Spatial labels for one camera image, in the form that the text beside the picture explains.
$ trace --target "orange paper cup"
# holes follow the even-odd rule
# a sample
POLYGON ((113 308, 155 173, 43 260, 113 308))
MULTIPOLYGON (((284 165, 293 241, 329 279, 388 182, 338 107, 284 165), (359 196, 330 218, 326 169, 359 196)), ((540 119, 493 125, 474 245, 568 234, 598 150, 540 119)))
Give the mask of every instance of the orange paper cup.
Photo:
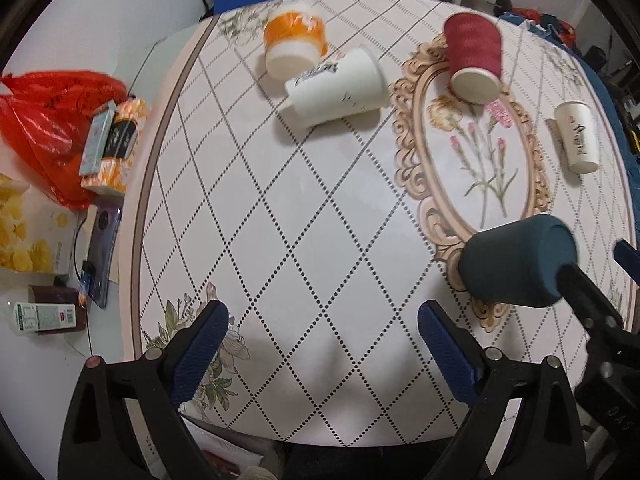
POLYGON ((280 81, 300 75, 318 64, 327 52, 324 21, 303 2, 287 2, 275 9, 264 28, 267 72, 280 81))

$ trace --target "blue gripper pad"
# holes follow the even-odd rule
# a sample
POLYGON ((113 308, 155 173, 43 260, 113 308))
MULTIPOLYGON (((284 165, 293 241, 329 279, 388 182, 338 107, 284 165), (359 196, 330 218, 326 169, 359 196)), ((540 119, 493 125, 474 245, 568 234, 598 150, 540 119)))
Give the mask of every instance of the blue gripper pad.
POLYGON ((618 240, 613 247, 613 259, 631 279, 640 284, 640 253, 626 240, 618 240))
POLYGON ((456 400, 472 406, 478 398, 475 388, 478 372, 431 308, 433 303, 437 308, 441 308, 437 301, 429 300, 418 309, 420 336, 429 347, 453 396, 456 400))
MULTIPOLYGON (((179 406, 182 402, 193 399, 207 367, 220 348, 228 330, 229 312, 224 303, 220 301, 215 303, 216 307, 213 312, 200 327, 191 344, 175 365, 174 384, 170 396, 174 406, 179 406)), ((195 327, 192 325, 187 330, 191 329, 195 329, 195 327)))

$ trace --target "label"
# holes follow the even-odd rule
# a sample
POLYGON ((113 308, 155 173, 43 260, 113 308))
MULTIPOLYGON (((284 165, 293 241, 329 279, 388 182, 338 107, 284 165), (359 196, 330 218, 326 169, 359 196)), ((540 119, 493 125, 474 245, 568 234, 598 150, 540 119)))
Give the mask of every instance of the label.
POLYGON ((73 303, 16 303, 16 325, 21 332, 59 330, 76 326, 76 306, 73 303))
POLYGON ((587 155, 586 144, 584 142, 584 131, 587 129, 584 124, 580 124, 575 117, 570 116, 569 122, 574 130, 574 145, 578 155, 587 155))
POLYGON ((120 119, 111 125, 111 131, 102 153, 102 158, 112 156, 124 158, 129 150, 131 140, 137 130, 136 121, 133 119, 120 119))
POLYGON ((307 79, 310 79, 313 76, 316 76, 324 72, 335 74, 336 72, 338 72, 338 64, 335 61, 327 61, 324 63, 320 63, 318 66, 313 67, 311 70, 307 70, 306 72, 303 72, 302 74, 300 74, 296 78, 296 82, 294 86, 298 86, 303 81, 306 81, 307 79))

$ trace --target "red paper cup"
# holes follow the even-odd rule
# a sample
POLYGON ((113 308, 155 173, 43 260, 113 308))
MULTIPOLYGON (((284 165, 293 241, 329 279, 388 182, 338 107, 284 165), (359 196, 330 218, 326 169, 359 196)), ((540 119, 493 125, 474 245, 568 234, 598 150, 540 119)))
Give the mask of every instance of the red paper cup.
POLYGON ((444 23, 451 89, 462 100, 487 104, 500 97, 502 37, 488 19, 460 12, 444 23))

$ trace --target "white paper cup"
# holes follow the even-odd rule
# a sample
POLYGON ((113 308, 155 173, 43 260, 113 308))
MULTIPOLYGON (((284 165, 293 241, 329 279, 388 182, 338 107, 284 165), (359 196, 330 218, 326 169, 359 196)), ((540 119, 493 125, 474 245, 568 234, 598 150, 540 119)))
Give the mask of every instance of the white paper cup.
POLYGON ((389 106, 385 74, 364 46, 337 61, 324 61, 285 83, 303 126, 389 106))
POLYGON ((567 101, 555 111, 569 170, 592 173, 600 167, 598 133, 591 109, 580 101, 567 101))

